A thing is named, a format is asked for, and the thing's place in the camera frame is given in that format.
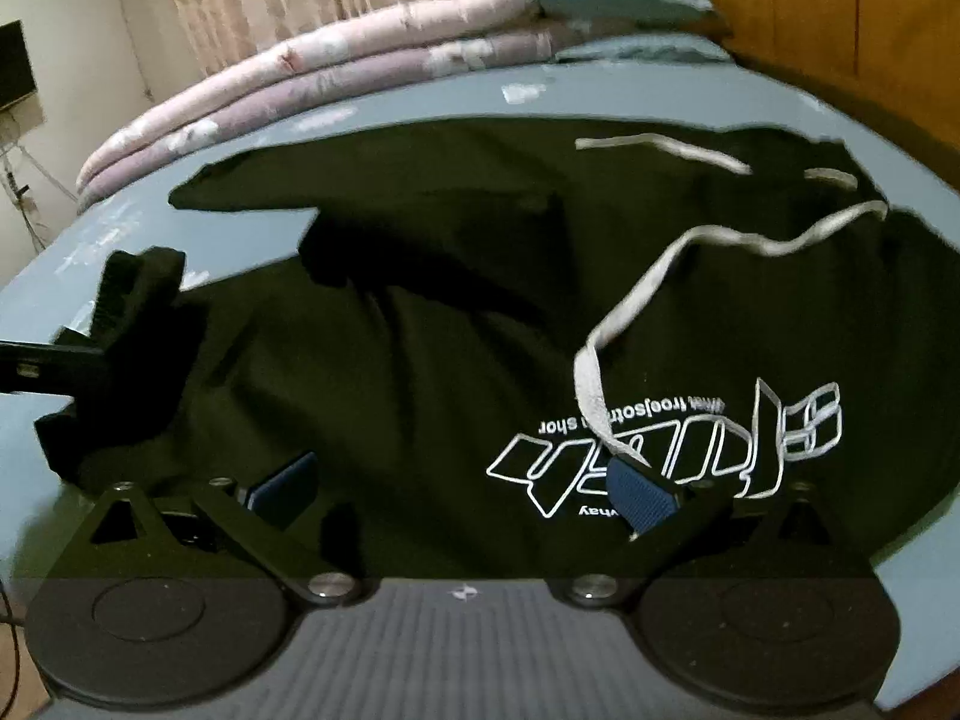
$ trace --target drawstring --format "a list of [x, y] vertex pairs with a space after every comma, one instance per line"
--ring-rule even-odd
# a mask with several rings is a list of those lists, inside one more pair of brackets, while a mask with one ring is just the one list
[[876, 214], [886, 218], [888, 206], [883, 200], [858, 203], [843, 211], [827, 215], [792, 241], [771, 241], [757, 233], [743, 233], [716, 224], [693, 227], [666, 247], [664, 253], [643, 274], [627, 296], [594, 327], [584, 347], [573, 360], [573, 386], [587, 424], [614, 455], [627, 455], [645, 466], [650, 466], [640, 452], [613, 437], [610, 414], [603, 396], [603, 381], [597, 352], [620, 335], [653, 298], [664, 283], [666, 274], [680, 252], [691, 244], [711, 244], [717, 247], [742, 247], [762, 257], [782, 257], [810, 247], [829, 238], [861, 215]]

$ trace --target black disc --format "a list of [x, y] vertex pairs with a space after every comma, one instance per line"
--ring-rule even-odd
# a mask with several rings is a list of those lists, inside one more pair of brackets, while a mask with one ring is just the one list
[[754, 712], [872, 697], [899, 643], [896, 610], [859, 560], [785, 541], [679, 566], [651, 584], [637, 616], [667, 674]]
[[126, 709], [195, 701], [248, 675], [285, 633], [283, 595], [256, 567], [203, 558], [217, 578], [45, 581], [27, 622], [40, 671], [79, 701]]

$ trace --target wooden cabinet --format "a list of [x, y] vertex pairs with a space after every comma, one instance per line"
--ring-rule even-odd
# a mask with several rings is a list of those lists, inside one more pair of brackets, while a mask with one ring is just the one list
[[960, 0], [713, 0], [738, 55], [872, 100], [960, 148]]

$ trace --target mattress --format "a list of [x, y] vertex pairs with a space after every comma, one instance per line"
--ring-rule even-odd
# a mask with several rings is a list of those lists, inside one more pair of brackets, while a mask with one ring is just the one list
[[[335, 103], [190, 154], [82, 215], [0, 292], [0, 338], [46, 343], [89, 322], [104, 260], [154, 245], [187, 254], [184, 288], [291, 256], [316, 211], [178, 211], [169, 191], [203, 165], [258, 146], [450, 116], [595, 116], [702, 127], [773, 124], [845, 141], [891, 204], [910, 208], [960, 247], [960, 196], [861, 124], [813, 98], [731, 65], [638, 62], [535, 65], [466, 74]], [[29, 599], [89, 503], [46, 464], [32, 422], [64, 399], [0, 395], [0, 578]], [[878, 698], [891, 707], [960, 664], [956, 495], [878, 561], [901, 615], [901, 648]]]

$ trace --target television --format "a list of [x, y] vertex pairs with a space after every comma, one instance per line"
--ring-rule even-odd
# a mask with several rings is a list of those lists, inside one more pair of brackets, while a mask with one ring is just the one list
[[16, 105], [37, 90], [19, 22], [0, 25], [0, 111]]

